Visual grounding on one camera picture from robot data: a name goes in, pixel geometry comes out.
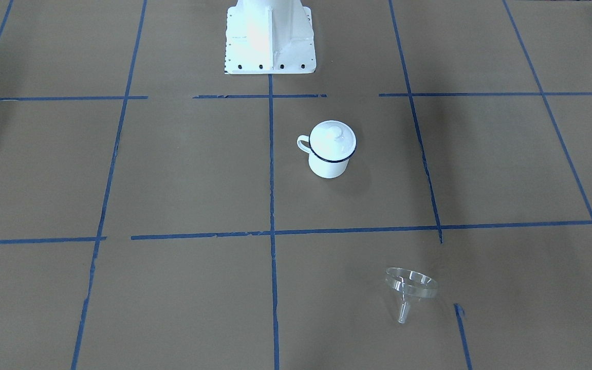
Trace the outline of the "white enamel mug lid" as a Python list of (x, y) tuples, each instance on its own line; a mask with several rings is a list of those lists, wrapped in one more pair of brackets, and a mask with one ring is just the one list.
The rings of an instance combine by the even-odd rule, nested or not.
[(310, 132), (309, 147), (313, 154), (326, 162), (344, 162), (357, 149), (353, 130), (338, 120), (326, 120)]

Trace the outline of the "clear glass funnel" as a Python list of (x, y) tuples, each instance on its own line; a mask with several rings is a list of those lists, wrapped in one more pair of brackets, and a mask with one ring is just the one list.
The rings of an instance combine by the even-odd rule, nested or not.
[(397, 323), (401, 325), (407, 322), (414, 303), (435, 298), (439, 290), (439, 283), (432, 277), (399, 267), (385, 270), (385, 283), (401, 298), (397, 314)]

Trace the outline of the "white enamel mug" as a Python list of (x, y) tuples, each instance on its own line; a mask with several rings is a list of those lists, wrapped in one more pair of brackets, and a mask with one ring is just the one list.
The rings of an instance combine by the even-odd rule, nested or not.
[(300, 150), (308, 155), (308, 165), (310, 170), (315, 175), (332, 179), (342, 175), (347, 166), (350, 158), (344, 162), (326, 162), (322, 161), (319, 157), (315, 156), (309, 147), (309, 136), (300, 135), (297, 138), (297, 145)]

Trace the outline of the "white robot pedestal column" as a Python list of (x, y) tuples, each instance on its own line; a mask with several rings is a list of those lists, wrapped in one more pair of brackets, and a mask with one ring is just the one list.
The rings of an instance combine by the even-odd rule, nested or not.
[(226, 12), (224, 72), (295, 75), (317, 69), (312, 12), (301, 1), (238, 1)]

